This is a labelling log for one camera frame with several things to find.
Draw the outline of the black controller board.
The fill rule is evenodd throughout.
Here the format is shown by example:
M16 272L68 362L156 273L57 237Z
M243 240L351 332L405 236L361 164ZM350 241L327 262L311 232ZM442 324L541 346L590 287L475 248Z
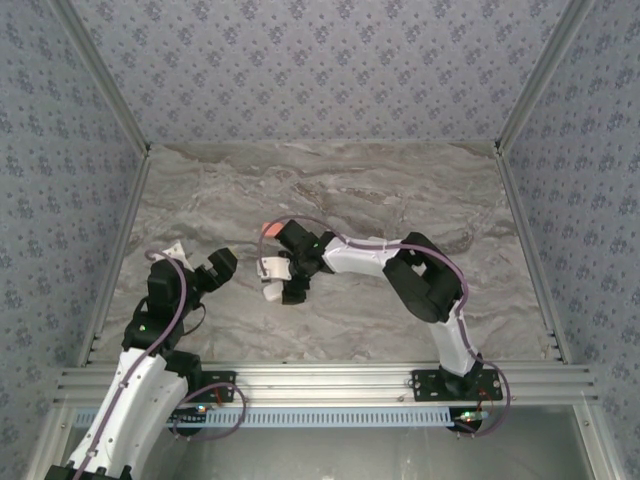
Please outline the black controller board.
M176 409L167 420L169 429L201 429L207 420L207 410L196 407Z
M450 408L449 413L452 425L448 429L465 435L475 435L489 417L489 413L482 409Z

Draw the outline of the aluminium table side rail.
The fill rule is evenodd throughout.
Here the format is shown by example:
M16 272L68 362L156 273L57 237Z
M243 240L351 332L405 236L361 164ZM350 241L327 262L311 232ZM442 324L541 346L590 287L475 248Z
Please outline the aluminium table side rail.
M87 333L84 336L79 358L73 367L64 368L59 376L54 394L62 391L62 381L71 374L93 374L96 366L90 362L94 341L102 333L103 325L113 298L119 271L124 259L124 250L131 233L135 216L140 204L145 182L148 176L149 149L143 151L141 163L136 170L131 193L127 200L121 224L107 264L106 277L102 281L96 306L94 307ZM55 400L52 409L47 413L44 424L37 437L35 451L29 467L21 480L44 480L51 465L58 465L64 459L64 453L73 432L73 422L78 407L67 397Z
M608 321L595 325L596 308L591 298L581 309L571 310L563 301L573 287L573 273L552 269L540 256L540 240L530 225L528 211L507 154L495 146L496 157L509 205L520 234L522 247L543 319L553 329L561 363L581 364L592 377L594 398L586 394L573 406L578 437L586 449L589 469L597 480L640 480L640 341L626 343L619 338L626 324L606 307Z

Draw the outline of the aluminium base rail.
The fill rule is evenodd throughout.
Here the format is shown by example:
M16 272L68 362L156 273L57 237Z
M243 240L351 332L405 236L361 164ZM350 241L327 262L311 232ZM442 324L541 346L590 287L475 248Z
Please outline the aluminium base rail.
M412 404L410 373L433 369L416 362L216 362L205 371L234 371L254 407L355 407ZM594 404L600 401L591 370L562 362L500 364L514 406ZM115 373L113 363L62 371L53 391L56 406L97 407Z

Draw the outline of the grey metal base plate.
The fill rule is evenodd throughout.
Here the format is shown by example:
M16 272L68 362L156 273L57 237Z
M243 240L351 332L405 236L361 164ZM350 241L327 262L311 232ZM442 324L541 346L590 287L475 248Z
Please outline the grey metal base plate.
M436 428L246 429L203 443L162 439L141 480L595 480L572 440L471 440Z

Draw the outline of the aluminium corner post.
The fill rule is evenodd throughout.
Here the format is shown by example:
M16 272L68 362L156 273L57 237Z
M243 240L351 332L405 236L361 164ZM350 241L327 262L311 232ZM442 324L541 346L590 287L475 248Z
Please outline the aluminium corner post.
M511 149L594 3L595 0L567 0L495 142L499 155L505 156Z
M148 142L133 112L120 92L115 77L101 57L89 30L85 27L71 0L47 0L47 3L76 49L124 134L135 151L145 157L148 152Z

